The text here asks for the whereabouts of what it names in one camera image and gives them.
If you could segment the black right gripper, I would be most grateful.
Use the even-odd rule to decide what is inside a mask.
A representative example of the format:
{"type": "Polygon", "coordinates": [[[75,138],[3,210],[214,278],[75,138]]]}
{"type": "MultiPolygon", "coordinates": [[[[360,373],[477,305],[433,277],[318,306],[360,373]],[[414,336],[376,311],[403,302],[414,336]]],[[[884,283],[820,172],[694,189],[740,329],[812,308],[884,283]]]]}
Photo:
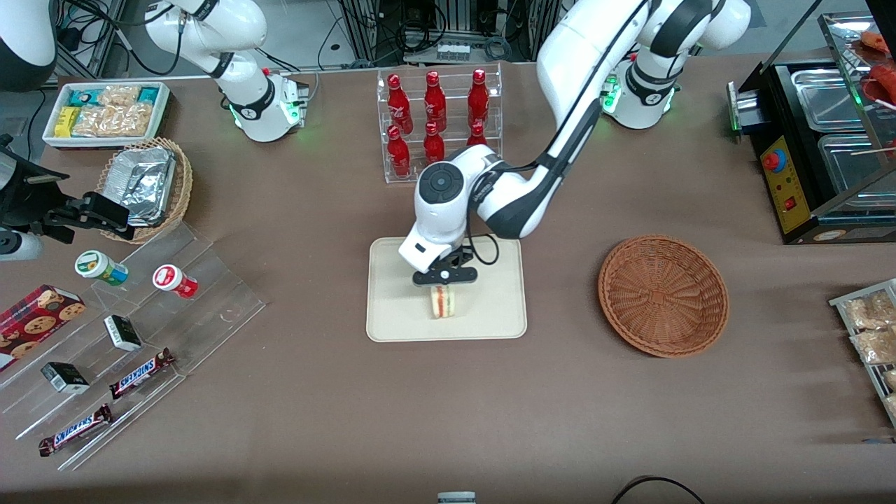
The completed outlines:
{"type": "Polygon", "coordinates": [[[2,232],[32,233],[70,244],[73,228],[84,228],[83,215],[99,221],[98,230],[109,239],[132,242],[135,227],[130,211],[99,194],[83,195],[83,215],[79,201],[65,195],[59,181],[70,175],[39,166],[14,153],[7,143],[2,152],[1,227],[2,232]]]}

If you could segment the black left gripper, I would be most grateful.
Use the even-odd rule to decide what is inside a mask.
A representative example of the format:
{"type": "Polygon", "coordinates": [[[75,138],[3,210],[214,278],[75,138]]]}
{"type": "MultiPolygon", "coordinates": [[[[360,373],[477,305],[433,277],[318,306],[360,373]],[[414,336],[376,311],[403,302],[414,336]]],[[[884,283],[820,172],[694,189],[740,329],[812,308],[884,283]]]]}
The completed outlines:
{"type": "Polygon", "coordinates": [[[435,287],[439,285],[451,285],[451,289],[456,291],[460,284],[472,284],[479,278],[476,268],[466,267],[474,256],[472,246],[461,246],[434,261],[427,272],[414,272],[412,283],[426,287],[430,294],[434,294],[435,287]]]}

